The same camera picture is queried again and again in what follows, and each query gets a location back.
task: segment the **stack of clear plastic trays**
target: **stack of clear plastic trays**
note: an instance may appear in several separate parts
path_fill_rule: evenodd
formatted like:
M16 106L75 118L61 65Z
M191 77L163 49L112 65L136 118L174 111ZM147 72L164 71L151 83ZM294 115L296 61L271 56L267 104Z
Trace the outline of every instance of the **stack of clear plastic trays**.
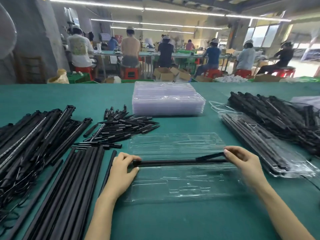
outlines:
M220 119L260 158L275 177L313 177L319 169L298 153L293 145L279 140L244 113L219 112Z
M132 112L137 116L197 116L205 103L189 83L136 81Z
M129 141L128 153L142 160L195 159L222 152L216 133L139 135ZM140 166L122 200L152 203L205 200L246 193L238 169L231 163Z

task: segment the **light blue shirt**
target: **light blue shirt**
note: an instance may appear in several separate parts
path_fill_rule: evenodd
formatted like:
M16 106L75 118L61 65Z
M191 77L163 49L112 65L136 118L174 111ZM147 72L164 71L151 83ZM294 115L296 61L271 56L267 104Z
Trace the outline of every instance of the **light blue shirt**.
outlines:
M237 70L251 70L254 66L254 59L256 58L256 51L254 48L244 49L237 58Z

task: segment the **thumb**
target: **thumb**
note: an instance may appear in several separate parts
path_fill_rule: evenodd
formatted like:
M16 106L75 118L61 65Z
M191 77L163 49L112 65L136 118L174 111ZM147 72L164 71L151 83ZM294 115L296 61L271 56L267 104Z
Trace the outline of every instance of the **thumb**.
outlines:
M232 162L238 168L241 167L241 164L243 163L241 159L239 159L236 155L234 155L232 152L228 151L227 149L224 149L223 152L226 158L230 160L230 162Z
M131 170L130 173L128 173L129 178L130 178L131 181L134 180L134 177L137 175L138 171L139 171L139 167L135 167L135 168L133 168L133 169Z

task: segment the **strip light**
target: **strip light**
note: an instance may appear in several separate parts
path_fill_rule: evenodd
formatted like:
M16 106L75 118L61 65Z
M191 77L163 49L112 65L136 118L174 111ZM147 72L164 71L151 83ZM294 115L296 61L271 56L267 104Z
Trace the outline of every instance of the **strip light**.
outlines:
M127 29L124 27L110 27L114 29ZM173 32L173 33L184 33L184 34L193 34L193 32L182 32L182 31L172 31L172 30L160 30L160 29L149 29L149 28L134 28L134 30L149 30L149 31L161 31L161 32Z
M135 7L135 6L125 6L117 4L107 4L101 2L90 2L90 1L77 1L77 0L50 0L54 3L69 3L69 4L78 4L85 6L99 6L99 7L110 7L110 8L125 8L125 9L135 9L140 11L156 11L156 12L171 12L171 13L184 13L184 14L197 14L197 15L208 15L208 16L219 16L219 17L230 17L230 18L242 18L242 19L258 19L258 20L268 20L268 21L282 21L282 22L291 22L290 19L283 18L272 18L272 17L259 17L259 16L244 16L244 15L233 15L233 14L220 14L220 13L211 13L211 12L192 12L192 11L182 11L174 9L160 9L153 7Z
M93 18L91 20L93 20L93 21L111 22L111 23L146 24L146 25L171 26L171 27L181 27L181 28L203 28L203 29L218 29L218 30L223 29L223 28L214 28L214 27L186 26L186 25L178 25L178 24L138 23L138 22L131 22L131 21L117 21L117 20L93 19Z

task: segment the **black shirt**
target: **black shirt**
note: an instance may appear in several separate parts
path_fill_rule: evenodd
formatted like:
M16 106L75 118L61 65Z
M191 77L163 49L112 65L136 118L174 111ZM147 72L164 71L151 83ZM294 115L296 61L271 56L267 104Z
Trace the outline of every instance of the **black shirt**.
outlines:
M287 67L290 60L294 56L293 49L282 49L274 55L275 57L280 56L280 60L276 63L279 67Z
M160 67L170 68L171 66L171 56L174 51L174 46L169 43L160 43L158 47L160 51L159 65Z

